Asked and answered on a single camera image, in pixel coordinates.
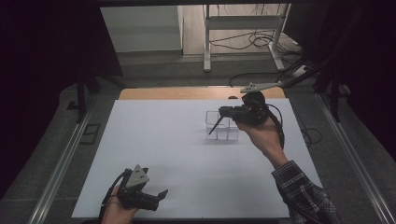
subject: white paper sheet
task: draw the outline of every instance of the white paper sheet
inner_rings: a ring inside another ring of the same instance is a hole
[[[321,186],[288,99],[267,99],[283,116],[285,152]],[[147,218],[288,217],[271,163],[240,132],[237,141],[207,140],[205,112],[240,100],[117,101],[72,217],[98,217],[107,189],[125,168],[148,167],[143,188],[169,189]]]

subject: table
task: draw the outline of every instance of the table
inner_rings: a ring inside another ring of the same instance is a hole
[[[156,194],[169,189],[156,212],[142,210],[137,218],[288,217],[271,176],[271,163],[245,133],[240,132],[237,141],[205,139],[205,112],[220,105],[241,105],[239,91],[227,87],[124,90],[114,104],[73,217],[97,217],[101,195],[126,166],[137,163],[150,169],[143,191]],[[280,88],[263,93],[282,111],[285,152],[321,186],[289,100]],[[238,99],[227,100],[229,96]]]

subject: plaid sleeve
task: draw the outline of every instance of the plaid sleeve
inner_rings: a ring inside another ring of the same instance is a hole
[[[294,161],[276,169],[272,175],[281,195],[307,215],[320,223],[342,223],[328,193],[314,185]],[[289,204],[288,208],[293,223],[307,223],[308,219],[296,212],[296,209]]]

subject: person's right hand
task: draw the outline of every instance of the person's right hand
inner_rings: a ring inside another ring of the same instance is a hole
[[[249,126],[240,122],[236,122],[236,125],[239,130],[247,133],[253,145],[268,158],[274,168],[278,168],[289,161],[280,146],[276,126],[270,118],[256,126]]]

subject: gray carpet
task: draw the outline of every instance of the gray carpet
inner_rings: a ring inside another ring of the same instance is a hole
[[[212,72],[203,72],[200,58],[181,58],[175,55],[121,55],[124,77],[117,80],[129,87],[163,86],[228,86],[229,78],[242,73],[275,72],[269,55],[214,57]],[[238,77],[235,86],[249,82],[273,82],[274,74],[254,74]],[[79,145],[71,160],[45,223],[81,223],[71,214],[79,192],[91,167],[101,135],[106,127],[114,101],[120,88],[99,78],[102,90],[96,95],[89,124],[100,124],[99,134],[92,145]],[[312,77],[299,85],[286,89],[285,93],[294,106],[294,112],[302,128],[315,128],[321,132],[321,141],[308,148],[323,187],[329,191],[333,202],[345,223],[380,223],[371,201],[340,143],[323,113],[318,98],[312,91]],[[21,171],[17,180],[0,202],[0,223],[26,223],[32,215],[43,188],[67,144],[74,128],[78,112],[66,110],[69,101],[76,100],[76,87],[65,89],[60,96],[60,106],[52,123],[35,149],[35,153]],[[361,124],[347,106],[340,101],[340,118],[353,145],[359,150],[368,172],[381,188],[393,214],[396,214],[396,176],[392,174],[395,162],[381,147],[373,135]],[[313,141],[320,139],[315,131],[309,131]],[[84,136],[81,141],[91,141]]]

